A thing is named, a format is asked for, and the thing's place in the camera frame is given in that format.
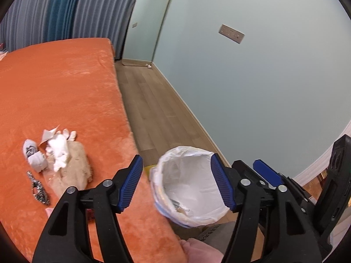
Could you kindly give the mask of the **grey floor mat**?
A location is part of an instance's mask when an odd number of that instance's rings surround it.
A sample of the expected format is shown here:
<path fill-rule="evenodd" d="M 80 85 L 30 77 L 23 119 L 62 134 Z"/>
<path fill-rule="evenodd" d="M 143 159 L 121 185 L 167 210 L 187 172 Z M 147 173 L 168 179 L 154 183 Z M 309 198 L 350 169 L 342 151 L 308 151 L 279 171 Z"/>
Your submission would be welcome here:
<path fill-rule="evenodd" d="M 197 240 L 202 241 L 219 250 L 222 254 L 225 254 L 235 225 L 236 222 L 231 221 L 208 227 L 197 237 Z"/>

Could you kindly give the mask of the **rolled white grey sock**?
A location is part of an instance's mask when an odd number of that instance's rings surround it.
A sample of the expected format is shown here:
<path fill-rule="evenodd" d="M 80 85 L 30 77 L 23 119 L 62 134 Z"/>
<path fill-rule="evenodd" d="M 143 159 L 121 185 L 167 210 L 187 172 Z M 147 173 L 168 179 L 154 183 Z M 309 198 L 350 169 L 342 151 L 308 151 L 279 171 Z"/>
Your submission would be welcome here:
<path fill-rule="evenodd" d="M 47 168 L 47 159 L 33 140 L 26 139 L 24 141 L 23 154 L 35 172 L 40 173 Z"/>

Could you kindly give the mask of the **white lined trash bin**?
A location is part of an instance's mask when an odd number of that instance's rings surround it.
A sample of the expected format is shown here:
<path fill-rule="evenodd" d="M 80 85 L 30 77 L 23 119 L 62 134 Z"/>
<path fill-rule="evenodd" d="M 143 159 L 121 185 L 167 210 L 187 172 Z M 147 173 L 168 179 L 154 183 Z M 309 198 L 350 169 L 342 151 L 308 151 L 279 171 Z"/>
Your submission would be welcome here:
<path fill-rule="evenodd" d="M 214 153 L 191 146 L 168 150 L 149 171 L 157 210 L 185 228 L 207 226 L 228 212 L 211 170 Z"/>

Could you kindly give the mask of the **white paper receipt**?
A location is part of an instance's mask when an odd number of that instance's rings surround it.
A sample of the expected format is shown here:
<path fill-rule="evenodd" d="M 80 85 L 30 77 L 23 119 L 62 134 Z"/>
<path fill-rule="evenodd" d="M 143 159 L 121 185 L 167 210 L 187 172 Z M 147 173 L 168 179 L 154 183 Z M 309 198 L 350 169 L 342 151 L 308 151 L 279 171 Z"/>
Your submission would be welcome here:
<path fill-rule="evenodd" d="M 59 126 L 53 128 L 53 129 L 51 129 L 51 130 L 43 130 L 41 142 L 40 142 L 39 145 L 41 146 L 42 144 L 44 144 L 45 142 L 47 142 L 47 141 L 49 141 L 51 138 L 53 138 L 53 137 L 56 135 L 56 133 L 57 133 L 57 131 L 58 131 L 58 128 L 59 128 Z"/>

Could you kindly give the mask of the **brown wall switch panel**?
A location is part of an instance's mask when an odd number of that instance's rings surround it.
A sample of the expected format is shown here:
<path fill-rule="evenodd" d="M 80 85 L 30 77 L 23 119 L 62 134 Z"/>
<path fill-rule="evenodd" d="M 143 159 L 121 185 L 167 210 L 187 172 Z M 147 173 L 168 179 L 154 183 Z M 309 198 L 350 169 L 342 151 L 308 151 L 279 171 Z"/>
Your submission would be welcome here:
<path fill-rule="evenodd" d="M 240 31 L 237 31 L 225 24 L 222 24 L 220 29 L 219 29 L 219 34 L 227 37 L 228 39 L 241 44 L 243 38 L 244 38 L 244 34 Z"/>

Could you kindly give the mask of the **grey blue curtains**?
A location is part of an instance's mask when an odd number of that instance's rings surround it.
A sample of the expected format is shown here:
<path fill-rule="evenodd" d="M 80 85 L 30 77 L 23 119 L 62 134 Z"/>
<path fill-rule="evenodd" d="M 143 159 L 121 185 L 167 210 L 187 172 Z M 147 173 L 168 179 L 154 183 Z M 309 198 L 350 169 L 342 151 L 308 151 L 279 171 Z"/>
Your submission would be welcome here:
<path fill-rule="evenodd" d="M 56 40 L 104 37 L 121 59 L 135 0 L 14 0 L 1 21 L 1 44 L 14 51 Z"/>

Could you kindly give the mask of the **white cotton glove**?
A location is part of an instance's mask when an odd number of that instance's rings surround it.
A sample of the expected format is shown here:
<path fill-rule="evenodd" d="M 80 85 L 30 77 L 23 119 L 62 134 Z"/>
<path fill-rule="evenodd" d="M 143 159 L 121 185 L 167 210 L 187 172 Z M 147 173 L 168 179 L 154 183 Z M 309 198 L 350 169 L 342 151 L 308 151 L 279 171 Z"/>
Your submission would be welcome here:
<path fill-rule="evenodd" d="M 74 141 L 77 136 L 76 131 L 57 131 L 56 135 L 47 141 L 45 148 L 47 156 L 54 157 L 53 170 L 58 172 L 61 168 L 66 168 L 71 157 L 68 142 Z"/>

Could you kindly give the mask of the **orange bed blanket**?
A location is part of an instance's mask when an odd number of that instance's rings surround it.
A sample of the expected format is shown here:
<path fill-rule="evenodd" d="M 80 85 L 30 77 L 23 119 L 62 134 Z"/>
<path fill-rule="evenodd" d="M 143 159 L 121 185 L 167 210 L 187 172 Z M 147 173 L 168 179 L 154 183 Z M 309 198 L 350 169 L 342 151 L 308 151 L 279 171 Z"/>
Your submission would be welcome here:
<path fill-rule="evenodd" d="M 77 132 L 92 168 L 95 188 L 127 168 L 137 152 L 117 83 L 114 52 L 105 38 L 36 44 L 8 53 L 1 61 L 1 261 L 33 262 L 48 221 L 45 208 L 60 198 L 23 154 L 26 139 L 44 153 L 43 130 L 59 126 Z M 26 172 L 41 181 L 50 205 L 36 201 Z M 104 262 L 93 211 L 88 211 L 93 257 Z M 130 205 L 117 214 L 132 262 L 186 262 L 168 221 L 154 206 L 142 172 Z"/>

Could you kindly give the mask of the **standing floor mirror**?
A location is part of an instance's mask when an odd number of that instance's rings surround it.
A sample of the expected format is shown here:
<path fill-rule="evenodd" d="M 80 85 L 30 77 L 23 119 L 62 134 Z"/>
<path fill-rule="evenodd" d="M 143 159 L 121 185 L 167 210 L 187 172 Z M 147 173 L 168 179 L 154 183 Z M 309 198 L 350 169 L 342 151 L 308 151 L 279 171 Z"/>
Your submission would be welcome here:
<path fill-rule="evenodd" d="M 123 65 L 151 66 L 169 1 L 135 1 L 125 38 Z"/>

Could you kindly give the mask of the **black white patterned band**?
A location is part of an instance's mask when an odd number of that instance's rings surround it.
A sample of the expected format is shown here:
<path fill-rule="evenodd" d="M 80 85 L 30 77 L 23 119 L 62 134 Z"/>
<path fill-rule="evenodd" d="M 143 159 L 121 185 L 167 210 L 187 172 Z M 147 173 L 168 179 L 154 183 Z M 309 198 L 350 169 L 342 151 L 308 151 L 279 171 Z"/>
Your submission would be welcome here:
<path fill-rule="evenodd" d="M 49 195 L 45 191 L 41 181 L 37 180 L 30 171 L 27 171 L 26 174 L 32 184 L 32 194 L 34 199 L 36 201 L 39 201 L 43 205 L 49 206 L 50 205 Z"/>

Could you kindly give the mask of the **pink wrapper packet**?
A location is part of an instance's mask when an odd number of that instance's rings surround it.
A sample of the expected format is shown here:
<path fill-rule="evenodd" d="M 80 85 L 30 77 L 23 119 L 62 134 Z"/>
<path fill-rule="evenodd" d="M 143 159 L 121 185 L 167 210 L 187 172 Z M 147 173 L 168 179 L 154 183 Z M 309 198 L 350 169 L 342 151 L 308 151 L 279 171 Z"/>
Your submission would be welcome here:
<path fill-rule="evenodd" d="M 53 208 L 45 208 L 45 212 L 46 212 L 48 218 L 51 216 L 53 210 L 54 210 Z"/>

